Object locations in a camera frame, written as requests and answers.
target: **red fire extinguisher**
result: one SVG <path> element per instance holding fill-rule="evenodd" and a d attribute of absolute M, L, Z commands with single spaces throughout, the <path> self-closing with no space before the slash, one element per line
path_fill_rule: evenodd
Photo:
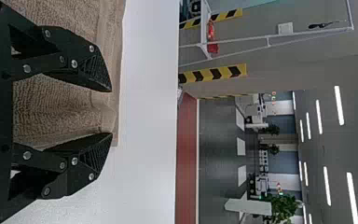
<path fill-rule="evenodd" d="M 213 21 L 208 21 L 208 41 L 214 41 L 214 25 Z M 210 53 L 218 53 L 219 52 L 219 46 L 217 44 L 208 44 L 207 50 Z"/>

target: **green plant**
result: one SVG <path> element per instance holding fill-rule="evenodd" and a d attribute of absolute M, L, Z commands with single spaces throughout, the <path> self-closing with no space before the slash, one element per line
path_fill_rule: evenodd
<path fill-rule="evenodd" d="M 270 133 L 271 135 L 279 135 L 281 129 L 275 124 L 270 124 L 267 128 L 261 129 L 259 132 Z"/>
<path fill-rule="evenodd" d="M 268 150 L 269 150 L 269 153 L 271 153 L 271 154 L 274 155 L 274 156 L 280 152 L 279 147 L 278 147 L 277 145 L 275 145 L 275 144 L 273 144 L 272 146 L 270 146 L 270 147 L 268 148 Z"/>
<path fill-rule="evenodd" d="M 290 195 L 271 195 L 266 198 L 267 202 L 271 202 L 272 216 L 269 218 L 272 224 L 291 224 L 290 217 L 294 216 L 299 202 L 296 201 L 295 196 Z"/>

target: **warning tape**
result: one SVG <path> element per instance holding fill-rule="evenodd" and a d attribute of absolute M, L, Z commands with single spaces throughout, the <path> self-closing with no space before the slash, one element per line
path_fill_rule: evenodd
<path fill-rule="evenodd" d="M 221 96 L 212 96 L 212 97 L 199 97 L 200 100 L 216 100 L 216 99 L 225 99 L 228 97 L 236 97 L 236 96 L 246 96 L 249 94 L 228 94 L 228 95 L 221 95 Z"/>
<path fill-rule="evenodd" d="M 179 84 L 212 81 L 232 77 L 247 77 L 246 63 L 180 73 Z"/>
<path fill-rule="evenodd" d="M 243 15 L 242 8 L 237 8 L 227 12 L 220 12 L 211 16 L 212 21 L 226 21 L 234 18 L 241 17 Z M 184 21 L 179 24 L 179 30 L 190 29 L 198 27 L 201 24 L 201 18 L 196 18 L 188 21 Z"/>

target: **bolt head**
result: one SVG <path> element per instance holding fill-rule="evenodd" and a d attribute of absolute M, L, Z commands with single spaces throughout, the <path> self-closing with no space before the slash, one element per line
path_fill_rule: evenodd
<path fill-rule="evenodd" d="M 51 38 L 51 32 L 49 30 L 45 30 L 45 36 L 47 38 Z"/>
<path fill-rule="evenodd" d="M 72 60 L 71 61 L 71 65 L 73 68 L 77 68 L 77 61 L 76 60 Z"/>
<path fill-rule="evenodd" d="M 31 66 L 29 64 L 25 64 L 22 68 L 24 69 L 24 73 L 31 73 L 32 71 Z"/>
<path fill-rule="evenodd" d="M 50 193 L 51 193 L 51 188 L 49 188 L 49 187 L 46 187 L 46 188 L 43 190 L 43 195 L 45 195 L 45 196 L 48 196 Z"/>
<path fill-rule="evenodd" d="M 26 151 L 22 154 L 22 158 L 25 160 L 25 161 L 28 161 L 30 160 L 32 157 L 32 153 L 30 151 Z"/>
<path fill-rule="evenodd" d="M 77 157 L 72 158 L 72 161 L 71 161 L 72 165 L 75 166 L 75 165 L 77 165 L 78 162 L 79 162 L 79 159 Z"/>
<path fill-rule="evenodd" d="M 60 169 L 65 169 L 65 167 L 66 167 L 66 163 L 63 161 L 63 162 L 61 162 L 60 163 Z"/>
<path fill-rule="evenodd" d="M 95 178 L 95 174 L 93 174 L 93 173 L 89 174 L 89 180 L 90 181 L 93 180 L 94 178 Z"/>

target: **fluorescent light panel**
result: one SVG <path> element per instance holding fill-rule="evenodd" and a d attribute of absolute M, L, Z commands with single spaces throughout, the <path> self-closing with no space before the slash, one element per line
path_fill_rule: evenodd
<path fill-rule="evenodd" d="M 316 114 L 318 116 L 319 134 L 322 134 L 324 133 L 324 128 L 322 127 L 321 106 L 319 100 L 316 101 Z"/>
<path fill-rule="evenodd" d="M 326 199 L 327 204 L 331 206 L 331 196 L 330 196 L 330 184 L 328 182 L 328 172 L 327 167 L 324 166 L 324 186 L 326 187 Z"/>
<path fill-rule="evenodd" d="M 307 129 L 308 129 L 308 139 L 310 140 L 312 136 L 310 136 L 310 113 L 307 112 Z"/>
<path fill-rule="evenodd" d="M 334 91 L 336 93 L 338 121 L 339 121 L 339 125 L 342 126 L 345 124 L 345 119 L 344 119 L 344 112 L 342 110 L 341 91 L 339 89 L 339 86 L 335 86 Z"/>
<path fill-rule="evenodd" d="M 303 205 L 303 213 L 304 213 L 304 224 L 307 224 L 307 208 L 305 204 Z"/>
<path fill-rule="evenodd" d="M 296 94 L 293 91 L 293 109 L 296 110 Z"/>
<path fill-rule="evenodd" d="M 301 142 L 304 142 L 304 129 L 302 125 L 302 119 L 300 120 Z"/>
<path fill-rule="evenodd" d="M 298 165 L 300 167 L 300 180 L 302 181 L 303 178 L 302 178 L 302 163 L 301 163 L 301 161 L 298 162 Z"/>
<path fill-rule="evenodd" d="M 352 173 L 347 173 L 347 179 L 348 179 L 348 190 L 350 192 L 353 224 L 358 224 L 358 211 L 357 211 L 357 204 L 356 204 L 356 196 L 355 196 L 355 193 L 354 193 L 354 185 L 353 185 Z"/>
<path fill-rule="evenodd" d="M 309 182 L 308 182 L 308 167 L 307 167 L 307 162 L 304 161 L 304 175 L 305 175 L 305 185 L 308 186 Z"/>

